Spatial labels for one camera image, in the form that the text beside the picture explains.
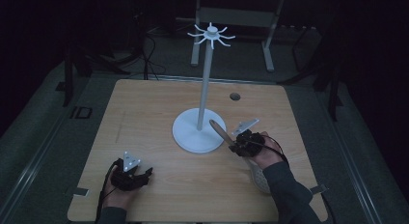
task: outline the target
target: table in background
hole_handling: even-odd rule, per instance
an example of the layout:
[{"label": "table in background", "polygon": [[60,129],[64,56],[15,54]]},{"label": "table in background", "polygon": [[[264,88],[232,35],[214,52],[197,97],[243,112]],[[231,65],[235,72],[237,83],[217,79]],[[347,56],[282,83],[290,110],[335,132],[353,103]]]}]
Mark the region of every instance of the table in background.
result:
[{"label": "table in background", "polygon": [[[142,159],[140,173],[153,167],[150,183],[136,197],[128,221],[267,222],[278,212],[270,195],[253,184],[246,163],[226,143],[208,154],[192,154],[172,135],[175,118],[198,107],[202,83],[119,80],[110,98],[75,196],[68,210],[72,221],[93,221],[105,174],[124,151]],[[239,93],[241,99],[230,99]],[[210,83],[206,108],[219,114],[228,133],[239,122],[260,119],[252,131],[266,130],[284,148],[296,180],[316,186],[314,172],[281,86]],[[320,195],[311,206],[324,221]]]}]

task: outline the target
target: white stand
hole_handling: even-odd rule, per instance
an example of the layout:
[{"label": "white stand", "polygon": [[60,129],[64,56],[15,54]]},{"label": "white stand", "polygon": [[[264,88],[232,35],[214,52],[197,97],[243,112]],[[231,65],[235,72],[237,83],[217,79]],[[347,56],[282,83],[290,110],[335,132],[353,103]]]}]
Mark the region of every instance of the white stand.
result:
[{"label": "white stand", "polygon": [[229,46],[223,43],[220,38],[233,39],[234,37],[221,36],[220,33],[226,31],[227,28],[218,32],[218,29],[209,24],[207,30],[200,29],[197,25],[195,27],[202,31],[202,34],[189,34],[192,37],[204,38],[195,42],[195,44],[200,44],[207,40],[206,42],[206,52],[204,57],[204,76],[202,83],[202,94],[200,108],[193,108],[182,112],[175,119],[173,126],[173,134],[177,143],[186,151],[195,154],[204,154],[217,149],[222,143],[223,138],[214,131],[211,127],[209,121],[216,121],[224,131],[226,131],[226,125],[223,119],[215,112],[205,109],[205,103],[207,100],[208,91],[208,79],[210,76],[211,61],[213,57],[214,44],[213,41],[218,41],[224,46]]}]

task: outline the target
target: forearm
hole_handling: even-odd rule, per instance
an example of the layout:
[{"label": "forearm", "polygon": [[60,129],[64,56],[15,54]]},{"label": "forearm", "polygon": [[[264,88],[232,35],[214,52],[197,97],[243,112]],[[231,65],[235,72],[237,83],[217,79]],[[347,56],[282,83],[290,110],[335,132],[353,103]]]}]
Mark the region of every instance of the forearm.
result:
[{"label": "forearm", "polygon": [[310,207],[309,189],[297,182],[285,162],[263,170],[279,212],[279,223],[320,223]]},{"label": "forearm", "polygon": [[126,220],[126,210],[116,207],[102,209],[98,224],[124,224]]}]

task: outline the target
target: gray floor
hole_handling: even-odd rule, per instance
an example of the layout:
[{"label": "gray floor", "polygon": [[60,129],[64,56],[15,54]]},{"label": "gray floor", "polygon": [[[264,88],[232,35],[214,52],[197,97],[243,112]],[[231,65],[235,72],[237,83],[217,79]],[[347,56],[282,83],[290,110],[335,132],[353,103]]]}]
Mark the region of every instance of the gray floor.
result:
[{"label": "gray floor", "polygon": [[[178,35],[155,36],[155,49],[151,56],[156,73],[166,68],[160,80],[174,77],[201,77],[203,64],[190,67],[192,39]],[[228,41],[232,46],[216,44],[211,77],[244,80],[265,84],[287,79],[297,73],[291,47],[300,32],[280,28],[271,47],[276,70],[266,72],[259,40]],[[298,45],[300,64],[305,64],[319,41],[311,31]],[[146,50],[152,49],[147,41]],[[34,173],[32,184],[16,210],[11,210],[10,223],[68,223],[69,193],[76,187],[83,166],[93,144],[115,82],[119,78],[141,79],[143,61],[124,67],[130,76],[115,75],[97,70],[93,76],[75,79],[75,98],[63,108],[64,94],[56,92],[59,81],[64,80],[63,66],[52,71],[42,86],[0,140],[0,201],[6,204],[8,196],[24,167],[36,151],[48,147],[41,169]],[[338,121],[332,122],[326,112],[328,93],[315,92],[311,86],[314,76],[286,86],[288,98],[316,178],[330,190],[324,193],[338,223],[409,223],[408,204],[385,166],[376,143],[351,100],[341,85],[339,96],[343,106],[337,108]],[[88,120],[69,119],[73,106],[92,107]],[[325,223],[333,223],[329,218]]]}]

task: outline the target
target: hand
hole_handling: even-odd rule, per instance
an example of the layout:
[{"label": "hand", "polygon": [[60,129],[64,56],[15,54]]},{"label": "hand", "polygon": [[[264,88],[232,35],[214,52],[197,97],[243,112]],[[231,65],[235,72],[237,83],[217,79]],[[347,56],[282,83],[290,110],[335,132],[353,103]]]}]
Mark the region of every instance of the hand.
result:
[{"label": "hand", "polygon": [[109,175],[109,179],[106,182],[104,189],[104,196],[106,197],[103,200],[102,208],[116,207],[128,210],[133,200],[135,199],[136,193],[138,192],[139,188],[132,191],[122,191],[116,188],[114,185],[112,185],[111,177],[114,171],[117,169],[117,167],[118,166],[114,166],[114,168],[111,171],[111,174]]},{"label": "hand", "polygon": [[[271,140],[270,138],[268,138],[268,133],[267,132],[262,132],[261,135],[264,138],[264,145],[270,148],[273,148],[275,150],[277,150],[278,152],[281,151],[279,145],[274,142],[273,140]],[[266,148],[262,148],[261,152],[259,152],[258,155],[253,156],[251,158],[253,161],[255,161],[255,163],[259,166],[260,169],[265,169],[266,167],[281,162],[283,161],[282,158],[277,155],[276,153],[274,153],[271,150],[268,150]]]}]

